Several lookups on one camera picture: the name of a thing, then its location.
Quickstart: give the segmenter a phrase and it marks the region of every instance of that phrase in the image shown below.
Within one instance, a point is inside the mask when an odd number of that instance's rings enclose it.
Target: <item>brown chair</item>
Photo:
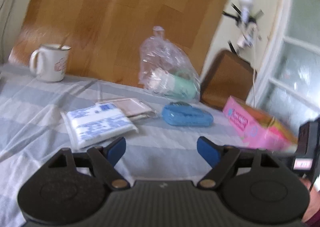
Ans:
[[[222,50],[201,84],[201,102],[222,110],[230,95],[245,101],[252,87],[252,75],[249,63]]]

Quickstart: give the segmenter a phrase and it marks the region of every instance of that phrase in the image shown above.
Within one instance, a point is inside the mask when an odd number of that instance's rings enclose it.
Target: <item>wooden panel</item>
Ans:
[[[227,0],[31,0],[9,61],[70,34],[67,73],[138,86],[139,47],[162,26],[201,73]]]

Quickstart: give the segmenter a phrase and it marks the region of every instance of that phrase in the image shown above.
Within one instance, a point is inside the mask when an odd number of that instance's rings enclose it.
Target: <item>blue and white packaging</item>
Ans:
[[[112,103],[61,113],[71,140],[79,150],[103,140],[119,136],[137,127]]]

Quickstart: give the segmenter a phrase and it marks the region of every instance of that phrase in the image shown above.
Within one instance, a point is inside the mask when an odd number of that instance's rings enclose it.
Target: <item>white window frame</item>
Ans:
[[[266,55],[263,60],[263,65],[258,72],[258,76],[255,82],[256,89],[256,106],[264,100],[265,95],[269,89],[270,84],[286,91],[294,98],[305,104],[307,107],[313,109],[315,112],[320,113],[320,107],[312,99],[305,96],[303,93],[295,91],[289,85],[274,78],[275,70],[279,66],[279,59],[281,55],[281,49],[284,43],[289,43],[295,46],[299,46],[314,54],[320,55],[320,47],[307,43],[305,41],[298,40],[286,35],[289,17],[291,15],[292,0],[279,0],[278,8],[275,18],[275,24],[273,26],[270,41],[266,48]],[[247,103],[253,106],[253,89],[251,89]]]

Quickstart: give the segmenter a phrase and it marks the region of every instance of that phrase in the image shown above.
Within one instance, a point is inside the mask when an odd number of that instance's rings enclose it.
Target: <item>electrical cable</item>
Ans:
[[[256,69],[255,69],[255,58],[256,58],[256,44],[258,39],[258,25],[255,24],[255,27],[253,28],[253,57],[252,57],[252,68],[253,68],[253,75],[252,75],[252,88],[253,88],[253,107],[256,107],[256,89],[255,89],[255,80],[256,80]]]
[[[2,4],[0,6],[0,11],[1,11],[2,7],[4,6],[5,1],[6,0],[3,0]],[[7,27],[7,24],[8,24],[8,21],[9,21],[9,18],[10,18],[14,3],[15,3],[15,0],[12,0],[11,1],[11,5],[10,5],[10,9],[9,9],[9,12],[8,12],[8,15],[7,15],[7,18],[6,18],[5,23],[4,23],[2,34],[1,34],[1,62],[2,63],[4,63],[4,34],[5,34],[5,30],[6,30],[6,27]]]

